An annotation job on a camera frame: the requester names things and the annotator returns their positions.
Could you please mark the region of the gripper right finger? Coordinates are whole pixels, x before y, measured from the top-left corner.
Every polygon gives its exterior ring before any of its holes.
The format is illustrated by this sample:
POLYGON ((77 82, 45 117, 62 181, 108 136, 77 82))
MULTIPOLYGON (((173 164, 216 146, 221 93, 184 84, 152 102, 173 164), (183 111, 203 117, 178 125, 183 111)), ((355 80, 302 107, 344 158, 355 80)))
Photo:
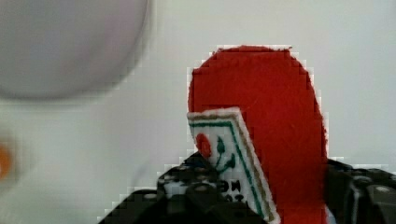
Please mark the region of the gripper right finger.
POLYGON ((395 175, 328 160, 325 202, 331 224, 396 224, 395 175))

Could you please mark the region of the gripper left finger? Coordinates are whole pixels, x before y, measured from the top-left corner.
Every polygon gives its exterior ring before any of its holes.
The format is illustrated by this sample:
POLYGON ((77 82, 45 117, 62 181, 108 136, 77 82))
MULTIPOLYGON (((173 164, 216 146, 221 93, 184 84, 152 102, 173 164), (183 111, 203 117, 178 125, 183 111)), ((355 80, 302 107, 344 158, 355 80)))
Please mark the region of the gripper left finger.
POLYGON ((156 189, 131 193, 98 224, 267 224, 200 154, 161 175, 156 189))

